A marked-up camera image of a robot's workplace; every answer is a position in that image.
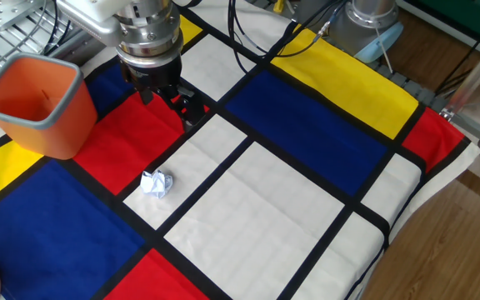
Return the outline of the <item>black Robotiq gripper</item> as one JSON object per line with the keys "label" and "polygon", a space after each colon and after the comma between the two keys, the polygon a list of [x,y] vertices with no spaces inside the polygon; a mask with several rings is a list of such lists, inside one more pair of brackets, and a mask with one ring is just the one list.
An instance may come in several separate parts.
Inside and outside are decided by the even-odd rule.
{"label": "black Robotiq gripper", "polygon": [[155,57],[136,57],[118,52],[125,82],[138,91],[144,105],[154,99],[154,93],[181,119],[187,133],[205,116],[205,106],[199,93],[180,84],[182,59],[180,52],[168,52]]}

